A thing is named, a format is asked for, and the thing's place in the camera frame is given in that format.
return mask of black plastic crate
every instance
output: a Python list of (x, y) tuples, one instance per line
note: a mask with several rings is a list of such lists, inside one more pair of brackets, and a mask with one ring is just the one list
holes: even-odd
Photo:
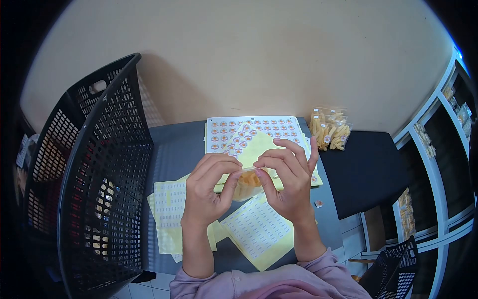
[[(153, 143), (140, 58), (119, 59), (69, 88), (33, 154), (26, 233), (56, 257), (43, 266), (61, 272), (71, 298), (108, 298), (142, 271), (140, 212)], [(97, 91), (102, 80), (106, 88)]]
[(410, 290), (417, 270), (418, 249), (411, 236), (380, 252), (359, 283), (372, 298), (400, 299)]

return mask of black table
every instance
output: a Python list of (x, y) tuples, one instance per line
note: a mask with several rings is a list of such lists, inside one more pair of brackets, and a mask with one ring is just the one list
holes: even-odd
[[(302, 132), (305, 133), (306, 137), (310, 137), (310, 131), (305, 119), (298, 118), (298, 120)], [(194, 169), (205, 154), (205, 123), (206, 121), (185, 122), (150, 128), (154, 141), (154, 150), (146, 185), (147, 195), (152, 194), (154, 182), (177, 180)], [(319, 199), (324, 203), (321, 208), (316, 208), (313, 205), (315, 219), (318, 222), (322, 242), (325, 246), (335, 250), (343, 246), (342, 236), (332, 191), (320, 158), (317, 162), (317, 170), (323, 185), (311, 189), (310, 200), (315, 202)], [(141, 239), (147, 240), (147, 243), (143, 242), (141, 247), (143, 269), (152, 272), (175, 274), (179, 267), (181, 267), (182, 262), (175, 263), (171, 255), (159, 253), (156, 225), (146, 197), (143, 203), (142, 215), (144, 216), (141, 224)], [(233, 201), (230, 209), (219, 218), (219, 221), (230, 215), (244, 203)], [(217, 251), (213, 254), (214, 271), (217, 273), (231, 269), (241, 270), (246, 273), (257, 271), (229, 238), (218, 242)], [(296, 262), (295, 252), (292, 249), (268, 270)]]

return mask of left hand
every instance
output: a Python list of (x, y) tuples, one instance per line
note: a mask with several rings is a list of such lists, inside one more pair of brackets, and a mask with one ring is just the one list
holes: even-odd
[(206, 228), (231, 206), (240, 174), (230, 175), (221, 194), (214, 186), (223, 174), (242, 169), (242, 163), (226, 154), (206, 154), (186, 180), (186, 203), (181, 225)]

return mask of right hand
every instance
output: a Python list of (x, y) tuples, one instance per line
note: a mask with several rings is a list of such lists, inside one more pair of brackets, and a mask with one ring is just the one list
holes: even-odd
[(255, 167), (274, 169), (284, 186), (283, 190), (277, 191), (271, 177), (264, 170), (255, 170), (267, 201), (276, 212), (292, 223), (309, 220), (310, 216), (314, 217), (310, 204), (310, 183), (319, 157), (315, 136), (310, 139), (312, 151), (309, 161), (300, 145), (279, 138), (274, 138), (273, 142), (285, 148), (268, 150), (254, 163)]

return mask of floor tile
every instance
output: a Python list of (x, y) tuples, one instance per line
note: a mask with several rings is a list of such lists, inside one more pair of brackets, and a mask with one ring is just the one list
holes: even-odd
[(116, 293), (114, 297), (118, 299), (131, 299), (130, 288), (128, 287), (128, 285), (119, 290), (119, 292)]
[(350, 231), (351, 229), (356, 228), (357, 226), (362, 224), (362, 220), (360, 218), (360, 213), (357, 213), (352, 216), (348, 216), (347, 218), (341, 219), (338, 221), (340, 223), (340, 232), (345, 233)]
[(163, 289), (158, 289), (158, 288), (153, 288), (152, 293), (154, 295), (154, 299), (169, 299), (169, 291), (163, 290)]
[[(360, 259), (360, 255), (361, 254), (358, 254), (352, 258)], [(362, 276), (367, 270), (367, 264), (363, 263), (345, 261), (345, 266), (347, 266), (347, 269), (349, 270), (350, 274), (357, 276)]]
[(138, 282), (138, 284), (143, 285), (143, 286), (147, 286), (147, 287), (151, 287), (151, 281)]
[(360, 225), (348, 232), (342, 234), (344, 243), (345, 259), (348, 260), (353, 256), (366, 250), (363, 226)]
[(169, 291), (169, 283), (174, 279), (174, 276), (166, 273), (156, 273), (156, 279), (151, 281), (151, 286)]
[(339, 247), (336, 250), (332, 250), (332, 253), (337, 256), (337, 260), (339, 263), (343, 263), (345, 261), (345, 252), (344, 247)]
[(152, 288), (137, 283), (130, 283), (131, 299), (154, 299)]

